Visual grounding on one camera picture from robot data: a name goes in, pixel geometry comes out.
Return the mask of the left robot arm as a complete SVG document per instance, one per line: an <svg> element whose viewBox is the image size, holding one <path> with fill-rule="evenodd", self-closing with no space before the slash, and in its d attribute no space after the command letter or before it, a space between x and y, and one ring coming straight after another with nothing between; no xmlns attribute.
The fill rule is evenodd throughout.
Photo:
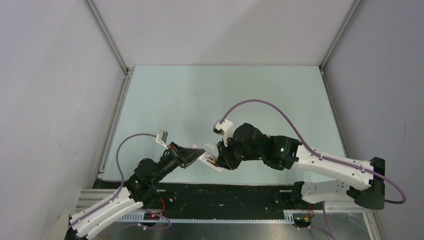
<svg viewBox="0 0 424 240"><path fill-rule="evenodd" d="M154 207L158 201L156 184L176 168L189 167L205 152L202 148L186 148L171 142L159 161L142 159L133 175L111 195L69 217L69 228L64 238L91 240L127 213L142 207Z"/></svg>

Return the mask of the white battery cover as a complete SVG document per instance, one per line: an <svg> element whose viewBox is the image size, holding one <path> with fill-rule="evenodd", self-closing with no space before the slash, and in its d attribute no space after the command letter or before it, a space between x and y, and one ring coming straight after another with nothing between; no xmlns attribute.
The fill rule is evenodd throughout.
<svg viewBox="0 0 424 240"><path fill-rule="evenodd" d="M215 143L213 143L213 142L209 142L209 141L207 141L204 145L205 145L208 149L210 149L210 150L212 150L212 151L216 151L216 150L217 150L217 145L216 145Z"/></svg>

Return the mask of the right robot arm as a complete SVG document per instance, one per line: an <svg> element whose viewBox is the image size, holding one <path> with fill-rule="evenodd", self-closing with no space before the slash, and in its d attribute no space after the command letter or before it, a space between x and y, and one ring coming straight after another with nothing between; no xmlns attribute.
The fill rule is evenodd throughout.
<svg viewBox="0 0 424 240"><path fill-rule="evenodd" d="M266 135L249 123L235 128L230 121L216 123L213 132L221 135L216 145L215 165L235 170L244 161L262 161L278 170L302 170L331 178L331 181L294 183L291 204L303 209L308 204L321 202L353 202L369 210L385 206L385 160L357 160L307 147L295 138Z"/></svg>

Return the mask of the white remote control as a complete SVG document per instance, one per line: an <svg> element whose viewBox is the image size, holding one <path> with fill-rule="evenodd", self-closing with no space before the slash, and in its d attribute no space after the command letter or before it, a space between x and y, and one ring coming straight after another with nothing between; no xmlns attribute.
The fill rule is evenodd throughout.
<svg viewBox="0 0 424 240"><path fill-rule="evenodd" d="M216 160L216 162L217 162L218 159L210 151L211 150L206 147L205 152L197 158L197 161L200 161L201 163L205 164L206 166L210 167L211 169L215 170L216 172L221 173L223 171L223 168L217 166L217 164L214 164L213 161Z"/></svg>

